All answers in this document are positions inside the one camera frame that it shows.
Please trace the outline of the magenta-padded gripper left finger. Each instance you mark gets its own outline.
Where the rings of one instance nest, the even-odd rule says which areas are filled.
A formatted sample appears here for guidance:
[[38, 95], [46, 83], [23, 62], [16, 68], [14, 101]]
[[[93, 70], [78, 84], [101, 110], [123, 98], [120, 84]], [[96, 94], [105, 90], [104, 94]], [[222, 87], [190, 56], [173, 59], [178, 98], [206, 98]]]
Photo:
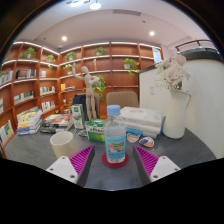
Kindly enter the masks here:
[[47, 168], [47, 171], [84, 187], [94, 156], [95, 147], [91, 145], [70, 157], [61, 156], [49, 168]]

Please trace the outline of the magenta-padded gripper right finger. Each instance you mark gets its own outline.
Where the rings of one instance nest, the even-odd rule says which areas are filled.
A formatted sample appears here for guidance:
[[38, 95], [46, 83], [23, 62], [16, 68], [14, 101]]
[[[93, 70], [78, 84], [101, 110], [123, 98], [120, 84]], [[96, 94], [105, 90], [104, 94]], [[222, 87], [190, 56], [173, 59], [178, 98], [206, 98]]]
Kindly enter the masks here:
[[180, 170], [167, 156], [158, 157], [137, 145], [133, 146], [133, 156], [143, 185], [147, 185]]

